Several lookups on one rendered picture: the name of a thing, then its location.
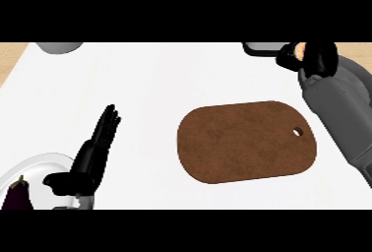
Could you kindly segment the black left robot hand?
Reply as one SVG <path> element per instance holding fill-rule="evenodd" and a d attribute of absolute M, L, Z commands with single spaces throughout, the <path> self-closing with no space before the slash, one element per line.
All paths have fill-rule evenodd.
<path fill-rule="evenodd" d="M 57 196 L 92 196 L 104 179 L 111 145 L 121 117 L 116 105 L 107 106 L 92 138 L 85 142 L 68 172 L 52 173 L 45 178 Z"/>

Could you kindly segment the brown wooden cutting board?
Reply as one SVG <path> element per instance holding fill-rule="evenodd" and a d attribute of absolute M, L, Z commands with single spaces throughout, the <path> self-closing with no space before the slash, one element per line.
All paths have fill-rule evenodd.
<path fill-rule="evenodd" d="M 178 154 L 189 175 L 219 184 L 305 172 L 318 143 L 299 110 L 262 101 L 194 109 L 178 129 Z"/>

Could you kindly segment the dark purple eggplant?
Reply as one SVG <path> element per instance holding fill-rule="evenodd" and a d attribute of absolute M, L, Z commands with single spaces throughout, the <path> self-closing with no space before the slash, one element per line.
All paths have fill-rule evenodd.
<path fill-rule="evenodd" d="M 11 210 L 31 210 L 34 208 L 30 198 L 30 183 L 20 176 L 17 182 L 14 182 L 8 189 L 8 194 L 3 202 L 2 209 Z"/>

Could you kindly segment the dark grey pan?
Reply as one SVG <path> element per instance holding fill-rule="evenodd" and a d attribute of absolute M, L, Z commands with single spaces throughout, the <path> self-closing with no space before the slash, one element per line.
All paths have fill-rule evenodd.
<path fill-rule="evenodd" d="M 245 42 L 243 49 L 250 56 L 276 57 L 285 45 L 288 42 Z"/>

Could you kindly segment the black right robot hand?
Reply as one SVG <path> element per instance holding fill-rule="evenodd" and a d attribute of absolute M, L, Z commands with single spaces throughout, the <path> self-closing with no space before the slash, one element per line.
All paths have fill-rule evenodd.
<path fill-rule="evenodd" d="M 333 42 L 307 42 L 305 60 L 296 57 L 296 45 L 300 42 L 291 42 L 285 45 L 276 56 L 276 64 L 285 69 L 299 72 L 305 70 L 307 78 L 321 76 L 322 78 L 336 75 L 338 66 L 337 46 Z"/>

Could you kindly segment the white round plate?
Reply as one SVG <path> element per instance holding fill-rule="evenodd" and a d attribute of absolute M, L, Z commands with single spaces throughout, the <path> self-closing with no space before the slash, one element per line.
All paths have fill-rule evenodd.
<path fill-rule="evenodd" d="M 42 154 L 24 160 L 0 177 L 0 207 L 3 205 L 11 184 L 24 176 L 30 183 L 30 199 L 36 210 L 54 207 L 74 207 L 73 196 L 55 196 L 52 189 L 43 184 L 51 173 L 67 172 L 73 158 L 64 154 Z"/>

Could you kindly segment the grey round bowl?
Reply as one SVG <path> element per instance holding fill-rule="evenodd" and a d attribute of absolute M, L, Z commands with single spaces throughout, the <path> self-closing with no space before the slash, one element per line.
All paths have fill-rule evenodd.
<path fill-rule="evenodd" d="M 82 42 L 39 42 L 37 46 L 49 54 L 65 54 L 83 45 Z"/>

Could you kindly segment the orange cupcake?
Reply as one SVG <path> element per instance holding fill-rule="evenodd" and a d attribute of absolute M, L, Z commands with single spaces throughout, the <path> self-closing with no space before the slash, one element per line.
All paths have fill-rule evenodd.
<path fill-rule="evenodd" d="M 305 60 L 306 45 L 307 45 L 306 42 L 300 42 L 300 43 L 296 45 L 294 53 L 296 53 L 296 57 L 297 57 L 297 59 L 299 59 L 300 61 Z"/>

